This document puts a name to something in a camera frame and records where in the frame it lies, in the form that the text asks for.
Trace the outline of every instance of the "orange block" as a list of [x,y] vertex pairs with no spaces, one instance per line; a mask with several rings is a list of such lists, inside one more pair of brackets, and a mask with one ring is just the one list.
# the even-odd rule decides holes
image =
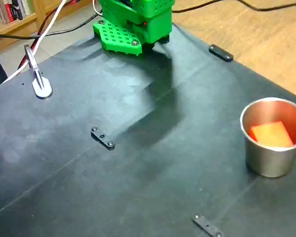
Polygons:
[[281,121],[252,126],[249,135],[263,146],[292,147],[294,145]]

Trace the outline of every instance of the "metal cup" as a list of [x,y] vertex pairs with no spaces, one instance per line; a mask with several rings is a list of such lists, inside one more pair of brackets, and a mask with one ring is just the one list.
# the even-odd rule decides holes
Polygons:
[[[251,126],[281,121],[294,146],[266,147],[249,136]],[[242,112],[240,124],[246,140],[246,161],[256,173],[266,177],[287,174],[296,157],[296,104],[279,98],[252,102]]]

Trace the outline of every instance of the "black tabletop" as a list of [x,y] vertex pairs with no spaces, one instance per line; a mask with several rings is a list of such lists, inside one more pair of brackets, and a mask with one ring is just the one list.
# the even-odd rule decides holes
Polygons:
[[0,86],[0,237],[205,237],[195,213],[230,237],[296,236],[296,163],[257,176],[239,126],[248,103],[296,96],[175,26],[138,57],[90,37],[40,68],[47,100],[29,71]]

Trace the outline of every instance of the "wooden floor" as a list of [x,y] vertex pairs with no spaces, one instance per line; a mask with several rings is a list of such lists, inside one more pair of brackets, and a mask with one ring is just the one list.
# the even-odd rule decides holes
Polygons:
[[[173,9],[208,0],[176,0]],[[247,0],[271,7],[296,0]],[[173,21],[208,44],[217,44],[244,64],[296,94],[296,7],[255,12],[235,0],[173,14]]]

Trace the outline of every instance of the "green robot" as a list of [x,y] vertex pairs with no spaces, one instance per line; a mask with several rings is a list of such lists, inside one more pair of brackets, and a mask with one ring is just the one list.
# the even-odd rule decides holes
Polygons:
[[167,43],[175,0],[99,0],[103,20],[93,25],[105,50],[139,55],[143,47]]

